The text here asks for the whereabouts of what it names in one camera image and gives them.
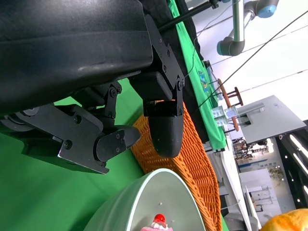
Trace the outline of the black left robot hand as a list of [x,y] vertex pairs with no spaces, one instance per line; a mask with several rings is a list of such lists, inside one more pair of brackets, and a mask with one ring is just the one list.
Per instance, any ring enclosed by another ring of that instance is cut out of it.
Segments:
[[115,124],[124,78],[142,98],[156,152],[176,157],[185,78],[140,1],[1,1],[0,131],[24,155],[106,174],[141,137]]

